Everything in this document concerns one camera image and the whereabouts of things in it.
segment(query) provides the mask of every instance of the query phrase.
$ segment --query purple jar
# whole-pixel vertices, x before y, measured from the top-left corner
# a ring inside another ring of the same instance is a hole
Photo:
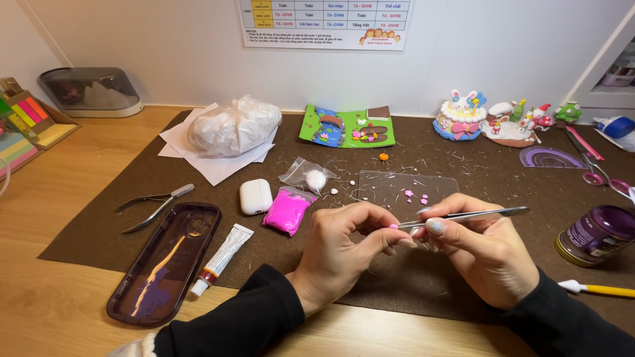
[[[591,208],[569,229],[560,233],[554,246],[570,262],[590,267],[635,241],[635,215],[623,208],[601,205]]]

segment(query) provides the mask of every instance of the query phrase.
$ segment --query wooden desk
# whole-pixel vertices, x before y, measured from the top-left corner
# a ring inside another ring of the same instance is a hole
[[[184,107],[146,107],[84,126],[11,175],[0,197],[0,335],[4,356],[103,355],[149,331],[110,319],[123,273],[36,257]],[[236,294],[213,286],[185,301],[191,320]],[[334,304],[272,356],[534,356],[508,329]]]

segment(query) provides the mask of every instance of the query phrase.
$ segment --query white shelf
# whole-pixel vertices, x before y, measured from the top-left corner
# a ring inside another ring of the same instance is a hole
[[[635,109],[635,86],[596,86],[578,103],[583,108]]]

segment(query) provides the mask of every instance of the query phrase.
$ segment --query wall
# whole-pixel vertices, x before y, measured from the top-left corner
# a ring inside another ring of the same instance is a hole
[[[16,2],[0,1],[0,77],[14,77],[20,86],[37,98],[52,104],[36,83],[37,77],[48,69],[61,67],[36,28]]]
[[[635,0],[418,0],[398,53],[243,48],[234,0],[29,2],[74,65],[123,68],[144,102],[435,115],[453,88],[557,106]]]

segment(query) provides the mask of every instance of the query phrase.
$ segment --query pink bow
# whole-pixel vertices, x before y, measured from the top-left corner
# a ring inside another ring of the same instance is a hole
[[[463,134],[469,135],[469,134],[476,133],[480,129],[480,127],[481,127],[481,123],[465,124],[465,123],[456,122],[452,124],[452,132],[458,133],[454,135],[454,140],[458,140],[460,137],[463,136]]]

